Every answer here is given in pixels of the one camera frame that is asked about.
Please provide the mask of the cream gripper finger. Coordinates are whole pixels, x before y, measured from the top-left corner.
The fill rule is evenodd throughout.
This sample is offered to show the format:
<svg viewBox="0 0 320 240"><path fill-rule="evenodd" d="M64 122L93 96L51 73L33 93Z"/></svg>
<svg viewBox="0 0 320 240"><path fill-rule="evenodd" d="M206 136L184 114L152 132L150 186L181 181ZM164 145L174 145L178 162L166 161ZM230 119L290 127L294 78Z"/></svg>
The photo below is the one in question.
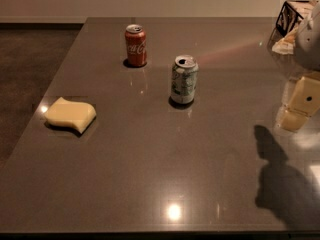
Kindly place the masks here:
<svg viewBox="0 0 320 240"><path fill-rule="evenodd" d="M279 126L296 132L320 109L320 79L302 76L279 114Z"/></svg>

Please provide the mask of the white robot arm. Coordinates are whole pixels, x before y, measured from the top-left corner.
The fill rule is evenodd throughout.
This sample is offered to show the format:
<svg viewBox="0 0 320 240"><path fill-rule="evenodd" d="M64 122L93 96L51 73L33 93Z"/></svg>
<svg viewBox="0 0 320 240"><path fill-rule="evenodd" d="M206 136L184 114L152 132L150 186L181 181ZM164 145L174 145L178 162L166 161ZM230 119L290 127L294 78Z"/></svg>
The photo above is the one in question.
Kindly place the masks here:
<svg viewBox="0 0 320 240"><path fill-rule="evenodd" d="M294 56L298 65L309 72L301 75L292 93L283 103L278 125L291 132L298 131L320 109L320 4L299 24Z"/></svg>

